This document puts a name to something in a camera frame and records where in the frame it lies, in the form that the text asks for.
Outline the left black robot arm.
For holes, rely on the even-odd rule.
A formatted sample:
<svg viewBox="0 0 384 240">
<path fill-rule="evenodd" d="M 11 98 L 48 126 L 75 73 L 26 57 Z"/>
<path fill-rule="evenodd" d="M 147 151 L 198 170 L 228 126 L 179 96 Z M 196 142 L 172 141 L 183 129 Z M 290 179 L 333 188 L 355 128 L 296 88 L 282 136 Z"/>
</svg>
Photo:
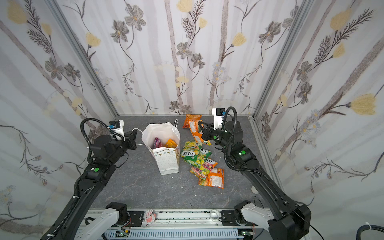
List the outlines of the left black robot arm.
<svg viewBox="0 0 384 240">
<path fill-rule="evenodd" d="M 84 125 L 97 122 L 106 128 L 107 135 L 98 136 L 91 142 Z M 128 150 L 136 150 L 136 136 L 138 131 L 124 132 L 123 121 L 110 121 L 106 125 L 95 118 L 85 118 L 80 123 L 80 131 L 88 144 L 88 166 L 75 181 L 74 194 L 49 230 L 41 237 L 42 240 L 73 240 L 86 213 L 96 197 L 109 182 L 118 168 L 116 162 Z"/>
</svg>

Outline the yellow mango candy bag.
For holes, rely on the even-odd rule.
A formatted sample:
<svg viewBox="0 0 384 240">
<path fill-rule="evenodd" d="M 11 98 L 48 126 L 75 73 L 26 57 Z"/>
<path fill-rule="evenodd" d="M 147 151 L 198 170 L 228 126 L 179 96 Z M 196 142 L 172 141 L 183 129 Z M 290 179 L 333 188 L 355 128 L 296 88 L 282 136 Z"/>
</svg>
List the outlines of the yellow mango candy bag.
<svg viewBox="0 0 384 240">
<path fill-rule="evenodd" d="M 177 146 L 178 144 L 172 139 L 168 139 L 168 141 L 164 145 L 165 148 L 172 148 L 172 149 L 175 149 Z"/>
</svg>

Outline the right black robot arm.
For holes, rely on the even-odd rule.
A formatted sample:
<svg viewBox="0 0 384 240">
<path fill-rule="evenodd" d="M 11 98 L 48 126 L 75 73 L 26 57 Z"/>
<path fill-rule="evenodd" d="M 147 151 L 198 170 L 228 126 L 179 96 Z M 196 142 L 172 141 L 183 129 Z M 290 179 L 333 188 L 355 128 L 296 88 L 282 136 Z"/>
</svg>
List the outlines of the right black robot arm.
<svg viewBox="0 0 384 240">
<path fill-rule="evenodd" d="M 299 205 L 291 199 L 266 173 L 257 156 L 244 144 L 244 132 L 234 107 L 219 109 L 213 124 L 198 122 L 202 139 L 214 141 L 221 147 L 226 165 L 240 172 L 268 202 L 268 209 L 249 201 L 235 207 L 239 224 L 252 223 L 268 231 L 274 240 L 301 240 L 314 227 L 312 213 L 307 205 Z"/>
</svg>

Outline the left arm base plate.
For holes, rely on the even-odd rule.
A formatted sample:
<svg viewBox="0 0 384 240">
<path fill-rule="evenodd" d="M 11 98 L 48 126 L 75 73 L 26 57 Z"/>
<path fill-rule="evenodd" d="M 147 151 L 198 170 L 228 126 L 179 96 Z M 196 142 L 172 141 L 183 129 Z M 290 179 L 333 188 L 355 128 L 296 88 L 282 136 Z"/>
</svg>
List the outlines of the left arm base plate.
<svg viewBox="0 0 384 240">
<path fill-rule="evenodd" d="M 125 211 L 119 216 L 116 223 L 120 227 L 141 227 L 144 220 L 144 211 Z"/>
</svg>

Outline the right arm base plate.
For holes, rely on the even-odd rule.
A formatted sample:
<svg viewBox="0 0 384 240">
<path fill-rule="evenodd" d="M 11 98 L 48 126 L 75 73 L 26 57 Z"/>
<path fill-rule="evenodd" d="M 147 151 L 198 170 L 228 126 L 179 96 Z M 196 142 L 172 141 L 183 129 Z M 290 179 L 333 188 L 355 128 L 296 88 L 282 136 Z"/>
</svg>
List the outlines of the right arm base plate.
<svg viewBox="0 0 384 240">
<path fill-rule="evenodd" d="M 236 210 L 224 210 L 221 211 L 221 216 L 219 217 L 219 221 L 223 226 L 226 227 L 244 227 L 244 226 L 253 226 L 252 223 L 247 222 L 241 216 L 239 211 Z"/>
</svg>

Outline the orange snack bag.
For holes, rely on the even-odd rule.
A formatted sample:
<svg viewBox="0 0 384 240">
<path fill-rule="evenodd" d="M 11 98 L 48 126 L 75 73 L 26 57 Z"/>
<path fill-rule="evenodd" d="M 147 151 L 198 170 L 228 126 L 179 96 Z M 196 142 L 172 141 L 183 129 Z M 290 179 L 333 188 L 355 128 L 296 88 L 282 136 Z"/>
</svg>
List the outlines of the orange snack bag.
<svg viewBox="0 0 384 240">
<path fill-rule="evenodd" d="M 216 187 L 220 189 L 225 188 L 224 169 L 213 168 L 207 177 L 202 180 L 199 179 L 199 186 Z"/>
<path fill-rule="evenodd" d="M 195 141 L 201 146 L 201 145 L 207 145 L 207 146 L 211 146 L 212 143 L 210 141 L 200 141 L 199 137 L 197 136 L 197 130 L 198 130 L 198 121 L 191 121 L 189 123 L 189 128 L 190 128 L 190 131 L 195 139 Z"/>
</svg>

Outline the white paper bag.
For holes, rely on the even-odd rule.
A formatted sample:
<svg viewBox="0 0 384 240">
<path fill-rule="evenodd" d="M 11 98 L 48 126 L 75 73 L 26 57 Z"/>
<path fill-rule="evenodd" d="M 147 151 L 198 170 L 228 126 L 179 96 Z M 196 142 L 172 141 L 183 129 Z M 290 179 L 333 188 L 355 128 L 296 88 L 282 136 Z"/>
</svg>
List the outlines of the white paper bag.
<svg viewBox="0 0 384 240">
<path fill-rule="evenodd" d="M 160 174 L 163 176 L 178 173 L 181 143 L 181 135 L 178 130 L 178 120 L 175 120 L 173 123 L 167 122 L 163 124 L 149 124 L 143 131 L 140 129 L 136 130 L 142 134 L 141 140 L 143 145 L 148 148 L 151 155 L 155 159 Z M 163 147 L 153 149 L 155 137 L 162 141 Z M 165 148 L 164 145 L 168 139 L 175 141 L 178 146 L 175 149 Z"/>
</svg>

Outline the purple candy bag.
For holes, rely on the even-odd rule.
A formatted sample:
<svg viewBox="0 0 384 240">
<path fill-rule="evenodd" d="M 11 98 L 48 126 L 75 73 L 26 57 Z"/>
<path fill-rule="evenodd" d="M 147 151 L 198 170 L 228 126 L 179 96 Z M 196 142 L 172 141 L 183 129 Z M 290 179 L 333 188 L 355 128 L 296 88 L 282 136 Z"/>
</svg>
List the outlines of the purple candy bag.
<svg viewBox="0 0 384 240">
<path fill-rule="evenodd" d="M 155 137 L 153 149 L 157 149 L 157 148 L 161 148 L 161 147 L 163 147 L 162 141 L 159 138 Z"/>
</svg>

